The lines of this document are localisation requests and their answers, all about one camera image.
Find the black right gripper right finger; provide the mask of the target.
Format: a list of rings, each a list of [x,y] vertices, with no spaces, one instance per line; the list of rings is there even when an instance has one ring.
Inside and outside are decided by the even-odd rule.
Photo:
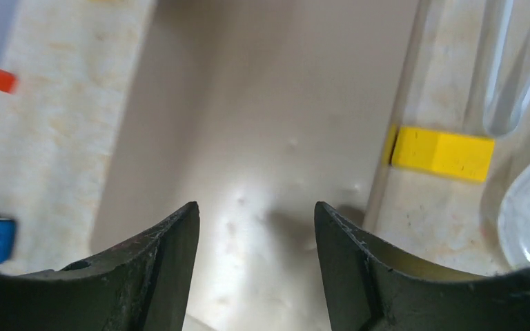
[[[530,330],[530,268],[479,277],[412,255],[325,202],[315,238],[333,330]]]

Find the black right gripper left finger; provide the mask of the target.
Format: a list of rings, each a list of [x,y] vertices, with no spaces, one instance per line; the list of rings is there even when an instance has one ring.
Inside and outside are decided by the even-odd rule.
[[[0,274],[0,330],[181,330],[199,226],[189,202],[61,270]]]

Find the gold box lid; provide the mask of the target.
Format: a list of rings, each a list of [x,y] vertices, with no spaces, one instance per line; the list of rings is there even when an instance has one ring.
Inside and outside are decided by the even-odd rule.
[[[189,201],[187,325],[328,330],[318,201],[365,209],[419,1],[159,1],[90,240]]]

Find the metal tweezers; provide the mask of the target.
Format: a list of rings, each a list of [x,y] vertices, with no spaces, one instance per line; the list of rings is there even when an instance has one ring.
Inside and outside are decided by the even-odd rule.
[[[530,104],[530,1],[488,1],[487,10],[482,128],[497,138],[516,130]]]

